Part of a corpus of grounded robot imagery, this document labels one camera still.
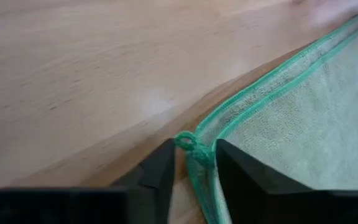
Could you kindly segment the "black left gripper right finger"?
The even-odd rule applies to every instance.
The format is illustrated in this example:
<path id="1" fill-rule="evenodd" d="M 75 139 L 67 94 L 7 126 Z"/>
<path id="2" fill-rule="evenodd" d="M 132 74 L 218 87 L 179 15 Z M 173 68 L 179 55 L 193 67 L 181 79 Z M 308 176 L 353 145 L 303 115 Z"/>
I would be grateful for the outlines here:
<path id="1" fill-rule="evenodd" d="M 358 224 L 358 190 L 313 190 L 223 139 L 216 160 L 233 224 Z"/>

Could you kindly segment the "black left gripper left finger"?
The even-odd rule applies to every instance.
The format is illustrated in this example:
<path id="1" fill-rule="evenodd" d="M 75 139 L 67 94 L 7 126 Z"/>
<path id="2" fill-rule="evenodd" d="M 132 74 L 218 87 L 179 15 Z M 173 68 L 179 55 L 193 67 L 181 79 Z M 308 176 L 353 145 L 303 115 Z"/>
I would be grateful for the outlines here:
<path id="1" fill-rule="evenodd" d="M 167 224 L 174 178 L 167 139 L 108 187 L 0 189 L 0 224 Z"/>

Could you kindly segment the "green microfiber towel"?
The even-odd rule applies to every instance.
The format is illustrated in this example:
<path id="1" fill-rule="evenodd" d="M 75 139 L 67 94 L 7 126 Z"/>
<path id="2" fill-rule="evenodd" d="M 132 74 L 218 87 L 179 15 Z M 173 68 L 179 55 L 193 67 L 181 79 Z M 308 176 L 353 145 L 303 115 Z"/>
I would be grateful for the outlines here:
<path id="1" fill-rule="evenodd" d="M 358 15 L 175 136 L 207 223 L 233 224 L 220 139 L 313 190 L 358 190 Z"/>

